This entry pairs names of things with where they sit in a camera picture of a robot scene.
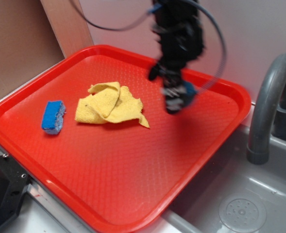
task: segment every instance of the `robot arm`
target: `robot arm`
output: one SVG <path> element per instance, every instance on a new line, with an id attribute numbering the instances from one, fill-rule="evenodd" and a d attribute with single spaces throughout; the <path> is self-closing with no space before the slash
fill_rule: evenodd
<path id="1" fill-rule="evenodd" d="M 166 109 L 179 112 L 190 104 L 196 91 L 183 80 L 181 70 L 202 54 L 204 44 L 198 9 L 180 0 L 153 0 L 161 4 L 155 15 L 153 31 L 160 37 L 162 57 L 151 68 L 149 80 L 163 78 Z"/>

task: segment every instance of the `cable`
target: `cable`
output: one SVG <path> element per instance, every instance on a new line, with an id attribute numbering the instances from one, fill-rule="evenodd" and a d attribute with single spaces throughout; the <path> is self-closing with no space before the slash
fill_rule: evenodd
<path id="1" fill-rule="evenodd" d="M 161 4 L 157 3 L 155 4 L 151 9 L 149 9 L 146 13 L 144 13 L 140 18 L 138 18 L 136 21 L 134 21 L 132 24 L 125 26 L 123 28 L 106 28 L 106 27 L 102 27 L 99 25 L 96 25 L 94 23 L 92 23 L 90 20 L 88 20 L 83 13 L 78 9 L 78 7 L 75 5 L 75 3 L 73 2 L 73 0 L 69 0 L 71 5 L 73 6 L 73 8 L 77 11 L 77 13 L 90 25 L 99 28 L 99 29 L 104 29 L 104 30 L 109 30 L 109 31 L 115 31 L 115 32 L 121 32 L 121 31 L 127 31 L 130 30 L 132 28 L 135 28 L 136 26 L 138 26 L 139 24 L 141 24 L 150 14 L 153 14 L 155 11 L 157 11 L 158 9 L 160 9 L 162 7 Z M 209 80 L 208 82 L 206 82 L 204 85 L 202 85 L 200 87 L 200 89 L 198 90 L 198 94 L 201 94 L 202 92 L 206 91 L 207 89 L 211 88 L 222 76 L 225 66 L 226 66 L 226 62 L 227 62 L 227 49 L 226 49 L 226 43 L 224 40 L 224 37 L 220 31 L 220 28 L 216 22 L 216 20 L 214 19 L 214 17 L 211 15 L 211 13 L 209 11 L 207 11 L 204 7 L 202 7 L 200 4 L 198 4 L 197 2 L 193 1 L 193 0 L 179 0 L 179 1 L 183 1 L 186 2 L 194 7 L 196 7 L 198 10 L 200 10 L 202 13 L 204 13 L 209 20 L 211 21 L 211 23 L 213 24 L 213 26 L 215 27 L 218 35 L 219 35 L 219 39 L 220 39 L 220 44 L 221 44 L 221 48 L 222 48 L 222 56 L 221 56 L 221 60 L 218 66 L 218 69 L 216 71 L 216 74 L 213 76 L 213 78 L 211 80 Z"/>
<path id="2" fill-rule="evenodd" d="M 92 25 L 93 27 L 99 28 L 99 29 L 104 29 L 104 30 L 108 30 L 108 31 L 115 31 L 115 32 L 122 32 L 122 31 L 127 31 L 130 30 L 132 28 L 137 27 L 139 24 L 141 24 L 145 19 L 147 19 L 147 17 L 153 13 L 152 9 L 147 11 L 146 13 L 144 13 L 141 17 L 139 17 L 136 21 L 134 21 L 133 23 L 131 23 L 128 26 L 122 27 L 122 28 L 106 28 L 106 27 L 102 27 L 99 25 L 96 25 L 94 23 L 92 23 L 90 20 L 88 20 L 83 13 L 78 9 L 78 7 L 76 6 L 76 4 L 73 2 L 73 0 L 69 0 L 70 4 L 72 5 L 72 7 L 76 10 L 76 12 L 90 25 Z"/>
<path id="3" fill-rule="evenodd" d="M 222 35 L 221 31 L 220 31 L 220 28 L 219 28 L 216 20 L 214 19 L 214 17 L 211 15 L 211 13 L 209 13 L 204 7 L 202 7 L 200 4 L 196 3 L 195 1 L 192 1 L 192 0 L 179 0 L 179 1 L 183 1 L 183 2 L 186 2 L 186 3 L 190 4 L 190 5 L 193 5 L 194 7 L 199 9 L 202 13 L 204 13 L 209 18 L 209 20 L 212 22 L 213 26 L 215 27 L 215 29 L 216 29 L 216 31 L 217 31 L 217 33 L 219 35 L 219 39 L 220 39 L 220 44 L 221 44 L 221 49 L 222 49 L 222 56 L 221 56 L 221 60 L 220 60 L 220 63 L 219 63 L 219 67 L 218 67 L 214 77 L 200 87 L 200 89 L 198 90 L 198 94 L 201 94 L 202 92 L 204 92 L 207 89 L 211 88 L 219 80 L 219 78 L 222 76 L 222 74 L 224 72 L 224 69 L 225 69 L 225 66 L 226 66 L 226 62 L 227 62 L 226 43 L 225 43 L 224 37 L 223 37 L 223 35 Z"/>

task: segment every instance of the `white wall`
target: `white wall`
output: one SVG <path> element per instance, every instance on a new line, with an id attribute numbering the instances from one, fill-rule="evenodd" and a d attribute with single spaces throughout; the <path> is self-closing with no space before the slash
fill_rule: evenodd
<path id="1" fill-rule="evenodd" d="M 84 14 L 97 24 L 120 27 L 131 23 L 151 0 L 80 0 Z M 256 100 L 273 59 L 286 52 L 286 0 L 201 0 L 225 36 L 228 64 L 224 79 L 244 86 Z M 213 75 L 220 59 L 215 30 L 202 16 L 206 51 L 190 68 Z M 128 32 L 109 32 L 89 26 L 95 44 L 108 44 L 149 57 L 160 55 L 157 36 L 150 31 L 153 18 Z"/>

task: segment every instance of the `sponge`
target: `sponge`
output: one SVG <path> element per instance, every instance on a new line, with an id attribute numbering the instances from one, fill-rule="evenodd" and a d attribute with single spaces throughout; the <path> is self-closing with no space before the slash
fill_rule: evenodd
<path id="1" fill-rule="evenodd" d="M 48 101 L 41 128 L 48 134 L 58 134 L 63 127 L 65 106 L 62 101 Z"/>

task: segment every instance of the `black metal bracket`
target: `black metal bracket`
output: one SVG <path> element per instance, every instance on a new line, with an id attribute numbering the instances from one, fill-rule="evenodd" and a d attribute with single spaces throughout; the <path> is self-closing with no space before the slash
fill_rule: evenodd
<path id="1" fill-rule="evenodd" d="M 18 217 L 29 180 L 12 156 L 0 156 L 0 228 Z"/>

